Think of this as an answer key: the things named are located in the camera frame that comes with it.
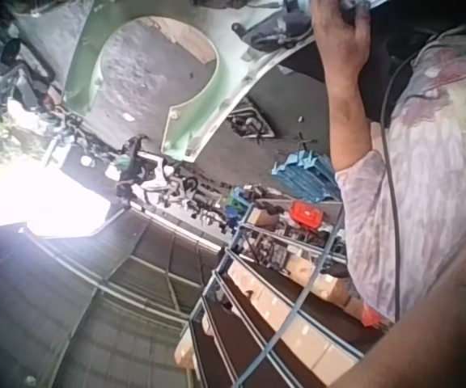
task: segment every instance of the patterned shirt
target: patterned shirt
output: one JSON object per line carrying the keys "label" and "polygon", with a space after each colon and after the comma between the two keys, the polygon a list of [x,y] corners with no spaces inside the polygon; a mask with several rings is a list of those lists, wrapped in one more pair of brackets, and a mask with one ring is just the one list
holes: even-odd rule
{"label": "patterned shirt", "polygon": [[[466,239],[466,32],[442,34],[413,63],[388,132],[400,230],[400,309],[411,310]],[[348,268],[365,302],[394,319],[395,231],[383,156],[337,173]]]}

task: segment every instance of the wire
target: wire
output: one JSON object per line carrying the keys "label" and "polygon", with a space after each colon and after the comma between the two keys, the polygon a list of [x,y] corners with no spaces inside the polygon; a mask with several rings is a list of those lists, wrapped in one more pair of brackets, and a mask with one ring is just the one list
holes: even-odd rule
{"label": "wire", "polygon": [[246,7],[248,8],[264,8],[264,9],[277,9],[277,8],[282,8],[283,5],[280,4],[279,2],[267,2],[265,4],[260,4],[260,5],[250,5],[250,4],[246,4]]}
{"label": "wire", "polygon": [[392,200],[392,213],[393,213],[393,226],[395,228],[395,323],[400,319],[400,230],[398,222],[398,209],[396,207],[395,185],[393,184],[392,164],[389,158],[388,140],[386,138],[386,108],[388,107],[389,95],[392,90],[393,83],[399,72],[410,63],[420,52],[420,50],[411,54],[405,61],[403,61],[395,70],[389,80],[386,93],[380,108],[380,132],[382,136],[384,163],[386,164],[386,174],[388,175],[389,194]]}

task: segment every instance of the red box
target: red box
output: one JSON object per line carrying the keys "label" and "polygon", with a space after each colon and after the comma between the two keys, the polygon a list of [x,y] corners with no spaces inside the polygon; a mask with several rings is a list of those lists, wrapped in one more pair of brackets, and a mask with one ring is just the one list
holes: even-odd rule
{"label": "red box", "polygon": [[295,200],[290,208],[290,218],[307,229],[318,230],[323,223],[323,212],[315,206]]}

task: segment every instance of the hand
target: hand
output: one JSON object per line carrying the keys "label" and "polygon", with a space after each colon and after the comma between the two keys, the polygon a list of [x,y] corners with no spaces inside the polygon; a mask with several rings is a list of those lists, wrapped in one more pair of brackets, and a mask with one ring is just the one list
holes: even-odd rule
{"label": "hand", "polygon": [[370,3],[358,6],[354,27],[341,18],[339,0],[311,0],[310,10],[327,88],[357,85],[370,55]]}

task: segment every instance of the sleeve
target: sleeve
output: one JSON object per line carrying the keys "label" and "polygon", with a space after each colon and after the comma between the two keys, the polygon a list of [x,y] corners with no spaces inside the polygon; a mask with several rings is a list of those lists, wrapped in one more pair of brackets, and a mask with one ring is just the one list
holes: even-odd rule
{"label": "sleeve", "polygon": [[370,151],[352,167],[336,173],[345,205],[345,218],[360,233],[367,218],[376,210],[386,167],[380,152]]}
{"label": "sleeve", "polygon": [[390,317],[392,312],[388,295],[389,273],[392,268],[393,228],[389,227],[386,201],[386,166],[382,154],[370,151],[352,167],[336,173],[345,206],[345,233],[348,269],[364,301]]}

